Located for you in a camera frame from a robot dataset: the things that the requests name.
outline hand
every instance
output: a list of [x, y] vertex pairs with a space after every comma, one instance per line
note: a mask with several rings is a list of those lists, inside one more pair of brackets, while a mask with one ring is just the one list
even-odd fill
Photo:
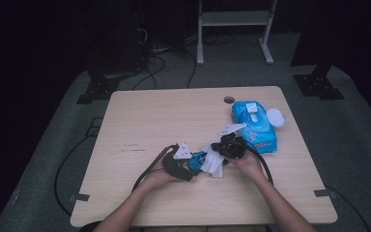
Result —
[[266, 178], [261, 162], [248, 150], [245, 150], [245, 155], [241, 159], [227, 158], [227, 160], [233, 163], [242, 172], [242, 174], [253, 181]]
[[162, 186], [165, 186], [167, 183], [181, 181], [180, 179], [171, 176], [164, 170], [164, 167], [162, 165], [163, 159], [164, 157], [162, 157], [156, 163], [151, 172], [140, 183], [140, 187], [147, 187], [148, 189], [158, 189]]

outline blue wet wipes package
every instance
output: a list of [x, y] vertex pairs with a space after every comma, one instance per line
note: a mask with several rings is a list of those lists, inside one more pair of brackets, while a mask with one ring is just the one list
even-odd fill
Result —
[[248, 146], [254, 146], [260, 154], [276, 152], [275, 130], [264, 106], [256, 101], [236, 101], [232, 110], [234, 123], [246, 123], [246, 127], [238, 130], [238, 134], [248, 141]]

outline table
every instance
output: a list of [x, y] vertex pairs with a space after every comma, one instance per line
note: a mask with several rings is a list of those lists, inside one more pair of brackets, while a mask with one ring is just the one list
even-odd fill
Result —
[[[264, 154], [275, 187], [311, 223], [335, 222], [337, 215], [306, 148], [294, 116], [278, 87], [235, 87], [115, 92], [71, 216], [73, 226], [104, 219], [130, 194], [138, 176], [161, 150], [186, 141], [191, 152], [218, 139], [231, 124], [231, 104], [255, 100], [276, 107], [286, 125], [276, 130], [278, 151]], [[191, 182], [172, 183], [151, 193], [132, 225], [242, 225], [274, 223], [254, 185], [236, 167], [224, 177], [200, 173]]]
[[271, 1], [269, 11], [243, 11], [243, 12], [203, 12], [202, 1], [198, 3], [198, 43], [197, 64], [204, 65], [203, 27], [205, 26], [265, 26], [264, 37], [259, 39], [261, 49], [268, 65], [273, 59], [268, 49], [268, 37], [275, 14], [277, 0]]

